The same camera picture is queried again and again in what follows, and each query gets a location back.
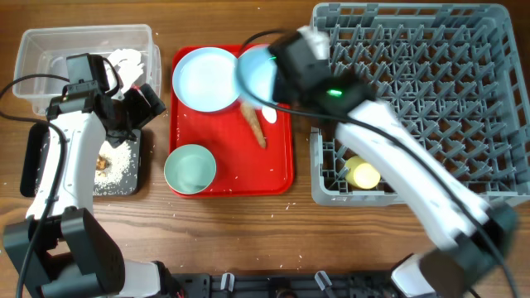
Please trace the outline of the white plastic spoon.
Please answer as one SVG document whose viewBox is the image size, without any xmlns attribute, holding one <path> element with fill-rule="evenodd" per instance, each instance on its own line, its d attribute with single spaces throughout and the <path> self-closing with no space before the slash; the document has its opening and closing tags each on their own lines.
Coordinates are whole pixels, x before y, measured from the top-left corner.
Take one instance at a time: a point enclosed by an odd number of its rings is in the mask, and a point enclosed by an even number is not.
<svg viewBox="0 0 530 298">
<path fill-rule="evenodd" d="M 277 112 L 274 108 L 270 108 L 268 106 L 262 107 L 262 116 L 264 119 L 271 124 L 274 124 L 277 122 Z"/>
</svg>

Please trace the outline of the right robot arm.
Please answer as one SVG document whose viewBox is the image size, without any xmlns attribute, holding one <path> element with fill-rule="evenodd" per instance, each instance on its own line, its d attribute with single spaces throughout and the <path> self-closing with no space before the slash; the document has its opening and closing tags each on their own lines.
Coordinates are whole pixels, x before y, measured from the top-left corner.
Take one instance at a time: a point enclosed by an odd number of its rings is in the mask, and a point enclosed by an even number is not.
<svg viewBox="0 0 530 298">
<path fill-rule="evenodd" d="M 292 31 L 268 47 L 277 87 L 311 117 L 336 121 L 335 139 L 373 166 L 404 199 L 435 247 L 391 274 L 405 296 L 462 297 L 501 267 L 518 295 L 505 256 L 518 226 L 508 204 L 491 204 L 462 185 L 397 120 L 389 104 L 353 71 L 330 71 L 328 36 Z"/>
</svg>

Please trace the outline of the grey dishwasher rack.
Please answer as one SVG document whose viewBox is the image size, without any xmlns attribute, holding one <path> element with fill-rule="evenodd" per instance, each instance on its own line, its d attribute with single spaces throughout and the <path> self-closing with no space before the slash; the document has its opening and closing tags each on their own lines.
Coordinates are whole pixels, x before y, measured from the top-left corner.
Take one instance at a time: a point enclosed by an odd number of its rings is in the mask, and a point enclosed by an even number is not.
<svg viewBox="0 0 530 298">
<path fill-rule="evenodd" d="M 490 202 L 529 199 L 529 97 L 499 4 L 323 2 L 330 69 L 353 70 L 457 180 Z"/>
</svg>

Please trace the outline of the light blue rice bowl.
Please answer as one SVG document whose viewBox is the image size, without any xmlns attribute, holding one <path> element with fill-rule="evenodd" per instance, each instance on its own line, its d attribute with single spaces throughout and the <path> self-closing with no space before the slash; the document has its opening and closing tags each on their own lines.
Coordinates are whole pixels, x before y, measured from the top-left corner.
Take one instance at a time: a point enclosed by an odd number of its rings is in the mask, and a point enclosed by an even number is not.
<svg viewBox="0 0 530 298">
<path fill-rule="evenodd" d="M 262 44 L 249 48 L 239 58 L 243 81 L 250 91 L 260 99 L 274 103 L 272 100 L 277 65 L 268 45 Z"/>
</svg>

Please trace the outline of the red serving tray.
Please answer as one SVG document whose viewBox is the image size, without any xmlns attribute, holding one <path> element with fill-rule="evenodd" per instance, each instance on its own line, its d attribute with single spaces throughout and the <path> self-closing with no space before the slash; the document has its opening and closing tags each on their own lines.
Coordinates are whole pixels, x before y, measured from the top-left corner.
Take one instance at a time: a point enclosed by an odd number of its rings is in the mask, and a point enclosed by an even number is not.
<svg viewBox="0 0 530 298">
<path fill-rule="evenodd" d="M 171 95 L 169 151 L 188 144 L 201 145 L 215 158 L 217 171 L 211 185 L 187 199 L 279 195 L 294 180 L 291 116 L 280 112 L 275 123 L 258 115 L 267 141 L 262 149 L 237 103 L 221 112 L 202 113 L 187 108 Z"/>
</svg>

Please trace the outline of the light green bowl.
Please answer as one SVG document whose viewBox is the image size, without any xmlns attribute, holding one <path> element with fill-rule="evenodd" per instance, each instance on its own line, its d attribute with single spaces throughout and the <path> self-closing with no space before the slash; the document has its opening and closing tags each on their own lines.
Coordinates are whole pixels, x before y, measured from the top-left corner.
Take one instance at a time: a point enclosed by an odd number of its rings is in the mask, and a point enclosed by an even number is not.
<svg viewBox="0 0 530 298">
<path fill-rule="evenodd" d="M 166 183 L 181 195 L 195 195 L 207 189 L 216 172 L 217 163 L 213 154 L 196 144 L 177 147 L 164 165 Z"/>
</svg>

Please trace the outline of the large light blue plate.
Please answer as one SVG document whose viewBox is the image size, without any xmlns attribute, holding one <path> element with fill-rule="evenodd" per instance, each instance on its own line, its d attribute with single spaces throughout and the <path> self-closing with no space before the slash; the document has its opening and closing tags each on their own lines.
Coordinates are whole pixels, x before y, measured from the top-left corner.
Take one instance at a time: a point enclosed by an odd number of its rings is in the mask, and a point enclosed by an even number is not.
<svg viewBox="0 0 530 298">
<path fill-rule="evenodd" d="M 173 92 L 196 112 L 213 113 L 239 97 L 235 84 L 236 57 L 218 47 L 201 47 L 185 54 L 172 74 Z"/>
</svg>

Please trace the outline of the yellow plastic cup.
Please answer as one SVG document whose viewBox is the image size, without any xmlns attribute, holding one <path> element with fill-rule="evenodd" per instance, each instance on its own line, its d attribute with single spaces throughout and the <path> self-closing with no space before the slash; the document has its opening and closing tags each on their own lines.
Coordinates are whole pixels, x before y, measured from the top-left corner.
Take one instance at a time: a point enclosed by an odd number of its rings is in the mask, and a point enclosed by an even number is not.
<svg viewBox="0 0 530 298">
<path fill-rule="evenodd" d="M 347 169 L 344 178 L 354 187 L 370 190 L 377 186 L 381 180 L 379 172 L 359 156 L 350 157 L 345 162 L 344 167 Z"/>
</svg>

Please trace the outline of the clear plastic bin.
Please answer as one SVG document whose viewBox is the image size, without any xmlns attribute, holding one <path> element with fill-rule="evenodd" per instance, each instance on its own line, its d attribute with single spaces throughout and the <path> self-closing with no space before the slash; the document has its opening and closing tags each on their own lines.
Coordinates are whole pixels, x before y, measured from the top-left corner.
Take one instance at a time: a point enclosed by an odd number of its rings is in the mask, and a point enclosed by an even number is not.
<svg viewBox="0 0 530 298">
<path fill-rule="evenodd" d="M 58 75 L 66 78 L 66 58 L 89 53 L 107 58 L 117 49 L 134 49 L 142 53 L 146 81 L 157 95 L 161 94 L 161 55 L 148 25 L 71 26 L 31 29 L 22 36 L 14 72 L 16 79 L 33 74 Z M 116 85 L 114 68 L 105 65 L 108 82 Z"/>
</svg>

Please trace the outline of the dark brown food lump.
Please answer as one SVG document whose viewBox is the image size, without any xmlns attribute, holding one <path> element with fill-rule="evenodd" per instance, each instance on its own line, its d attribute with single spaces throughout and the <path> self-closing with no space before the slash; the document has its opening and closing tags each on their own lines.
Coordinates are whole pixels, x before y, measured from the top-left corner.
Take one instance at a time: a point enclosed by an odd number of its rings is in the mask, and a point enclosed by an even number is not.
<svg viewBox="0 0 530 298">
<path fill-rule="evenodd" d="M 106 176 L 106 169 L 109 167 L 109 162 L 103 156 L 98 156 L 96 162 L 96 174 L 98 176 Z"/>
</svg>

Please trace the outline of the black plastic tray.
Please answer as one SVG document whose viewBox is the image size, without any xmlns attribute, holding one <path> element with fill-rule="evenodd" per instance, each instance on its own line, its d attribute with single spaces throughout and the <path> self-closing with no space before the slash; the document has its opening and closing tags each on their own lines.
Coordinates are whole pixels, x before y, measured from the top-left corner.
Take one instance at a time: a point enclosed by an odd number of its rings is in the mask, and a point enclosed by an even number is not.
<svg viewBox="0 0 530 298">
<path fill-rule="evenodd" d="M 25 197 L 34 197 L 38 191 L 49 142 L 50 134 L 46 126 L 35 124 L 30 129 L 20 184 L 20 192 Z"/>
</svg>

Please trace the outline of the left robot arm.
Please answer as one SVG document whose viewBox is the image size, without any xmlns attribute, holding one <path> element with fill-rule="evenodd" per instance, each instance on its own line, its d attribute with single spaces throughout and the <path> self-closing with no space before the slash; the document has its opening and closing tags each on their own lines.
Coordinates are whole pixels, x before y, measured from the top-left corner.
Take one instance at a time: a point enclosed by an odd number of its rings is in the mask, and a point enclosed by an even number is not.
<svg viewBox="0 0 530 298">
<path fill-rule="evenodd" d="M 148 84 L 117 99 L 120 78 L 101 55 L 73 55 L 66 64 L 62 94 L 41 121 L 50 135 L 41 183 L 24 221 L 3 233 L 19 274 L 16 294 L 182 297 L 184 288 L 163 263 L 125 259 L 93 215 L 101 146 L 135 140 L 165 105 Z"/>
</svg>

